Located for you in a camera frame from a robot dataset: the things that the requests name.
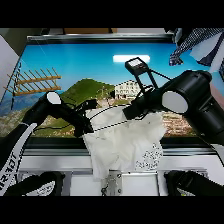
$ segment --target striped cloth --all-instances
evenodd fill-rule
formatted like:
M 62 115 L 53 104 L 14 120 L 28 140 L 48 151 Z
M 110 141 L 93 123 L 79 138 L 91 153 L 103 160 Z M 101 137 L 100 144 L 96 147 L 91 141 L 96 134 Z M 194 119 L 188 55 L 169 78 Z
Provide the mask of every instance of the striped cloth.
M 180 55 L 185 51 L 192 49 L 194 46 L 206 40 L 220 32 L 224 32 L 224 28 L 196 28 L 190 33 L 190 35 L 184 40 L 184 42 L 170 55 L 169 65 L 181 65 L 183 61 L 180 59 Z

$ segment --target white circular cap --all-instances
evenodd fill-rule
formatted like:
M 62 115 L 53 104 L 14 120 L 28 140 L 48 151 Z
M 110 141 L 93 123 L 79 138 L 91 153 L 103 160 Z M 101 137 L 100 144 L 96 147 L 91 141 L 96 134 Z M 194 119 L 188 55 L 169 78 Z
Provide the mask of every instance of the white circular cap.
M 175 113 L 185 113 L 188 109 L 184 97 L 173 91 L 167 91 L 163 94 L 162 105 Z
M 49 92 L 47 94 L 47 99 L 52 104 L 61 104 L 60 96 L 55 92 Z

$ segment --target hill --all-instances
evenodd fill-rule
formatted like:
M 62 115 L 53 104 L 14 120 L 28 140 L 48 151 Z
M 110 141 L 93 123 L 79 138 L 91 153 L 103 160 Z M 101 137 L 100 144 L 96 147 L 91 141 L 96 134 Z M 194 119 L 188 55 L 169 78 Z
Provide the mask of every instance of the hill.
M 113 90 L 113 85 L 97 82 L 93 79 L 82 79 L 60 94 L 60 96 L 67 103 L 74 103 L 74 101 L 70 100 L 73 99 L 76 101 L 76 104 L 80 104 L 91 98 L 100 100 Z

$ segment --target sky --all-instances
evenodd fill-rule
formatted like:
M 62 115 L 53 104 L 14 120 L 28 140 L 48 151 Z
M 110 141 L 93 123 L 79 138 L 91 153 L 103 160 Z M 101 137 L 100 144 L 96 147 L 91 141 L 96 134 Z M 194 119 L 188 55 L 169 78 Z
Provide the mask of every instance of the sky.
M 62 76 L 57 83 L 66 91 L 70 86 L 83 78 L 119 84 L 127 80 L 135 80 L 124 67 L 124 62 L 113 62 L 113 55 L 149 55 L 149 67 L 170 78 L 180 75 L 185 70 L 208 70 L 209 67 L 199 65 L 189 54 L 181 55 L 182 65 L 169 66 L 170 54 L 176 49 L 173 43 L 97 43 L 97 44 L 48 44 L 28 45 L 20 59 L 21 72 L 46 68 L 55 68 Z M 154 75 L 158 86 L 167 80 Z M 147 74 L 140 76 L 144 84 L 151 84 Z M 213 74 L 214 85 L 224 95 L 224 82 L 218 72 Z

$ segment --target white building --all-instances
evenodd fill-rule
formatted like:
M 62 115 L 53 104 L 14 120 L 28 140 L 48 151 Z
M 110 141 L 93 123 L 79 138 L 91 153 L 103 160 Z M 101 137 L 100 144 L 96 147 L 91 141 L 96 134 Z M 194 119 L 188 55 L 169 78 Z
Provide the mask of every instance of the white building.
M 140 87 L 136 81 L 122 82 L 115 86 L 115 99 L 134 99 L 139 92 Z

